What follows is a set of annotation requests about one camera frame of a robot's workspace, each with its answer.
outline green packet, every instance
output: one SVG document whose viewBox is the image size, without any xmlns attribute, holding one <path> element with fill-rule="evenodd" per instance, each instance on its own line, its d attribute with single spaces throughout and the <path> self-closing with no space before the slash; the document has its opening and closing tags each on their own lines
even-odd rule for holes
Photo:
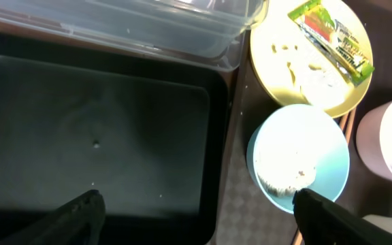
<svg viewBox="0 0 392 245">
<path fill-rule="evenodd" d="M 321 0 L 310 0 L 288 16 L 355 86 L 374 71 L 355 36 L 340 21 L 331 18 Z"/>
</svg>

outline black tray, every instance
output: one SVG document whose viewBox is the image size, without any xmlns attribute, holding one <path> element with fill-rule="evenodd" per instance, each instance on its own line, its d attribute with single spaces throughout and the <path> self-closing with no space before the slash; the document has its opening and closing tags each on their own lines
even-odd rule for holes
<svg viewBox="0 0 392 245">
<path fill-rule="evenodd" d="M 0 239 L 98 189 L 101 244 L 205 244 L 226 113 L 215 71 L 0 34 Z"/>
</svg>

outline dark table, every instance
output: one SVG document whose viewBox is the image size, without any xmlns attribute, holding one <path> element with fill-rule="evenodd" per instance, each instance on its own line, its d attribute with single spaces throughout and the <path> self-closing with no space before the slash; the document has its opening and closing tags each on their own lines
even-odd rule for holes
<svg viewBox="0 0 392 245">
<path fill-rule="evenodd" d="M 357 107 L 349 144 L 350 173 L 337 203 L 357 216 L 392 217 L 392 182 L 375 176 L 355 148 L 356 128 L 366 112 L 392 100 L 392 1 L 345 1 L 364 23 L 376 71 L 367 95 Z M 212 244 L 290 244 L 297 225 L 276 208 L 253 183 L 246 168 L 246 148 L 253 131 L 278 105 L 263 90 L 245 53 L 238 72 L 225 149 L 218 227 Z"/>
</svg>

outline chopsticks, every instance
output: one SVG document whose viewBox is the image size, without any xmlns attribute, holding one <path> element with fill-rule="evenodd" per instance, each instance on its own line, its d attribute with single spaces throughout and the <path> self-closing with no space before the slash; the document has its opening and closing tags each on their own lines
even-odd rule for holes
<svg viewBox="0 0 392 245">
<path fill-rule="evenodd" d="M 340 128 L 343 131 L 344 135 L 346 136 L 347 144 L 350 142 L 350 136 L 352 135 L 352 128 L 353 128 L 353 121 L 355 120 L 355 114 L 357 109 L 354 108 L 351 112 L 345 114 L 341 117 L 340 120 Z M 293 239 L 293 243 L 291 245 L 300 245 L 302 243 L 302 234 L 300 233 L 299 229 L 297 229 L 296 234 Z"/>
</svg>

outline blue bowl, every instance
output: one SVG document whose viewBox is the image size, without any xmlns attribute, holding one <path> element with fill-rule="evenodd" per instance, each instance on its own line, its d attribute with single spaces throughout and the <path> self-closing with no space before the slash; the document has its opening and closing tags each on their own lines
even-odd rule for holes
<svg viewBox="0 0 392 245">
<path fill-rule="evenodd" d="M 316 179 L 309 189 L 335 201 L 344 189 L 349 171 L 349 153 L 344 134 L 324 111 L 311 105 L 288 105 L 275 111 L 253 133 L 246 154 L 250 175 L 264 195 L 278 208 L 293 213 L 293 196 L 277 197 L 267 192 L 257 176 L 255 161 L 263 150 L 306 150 L 316 161 Z"/>
</svg>

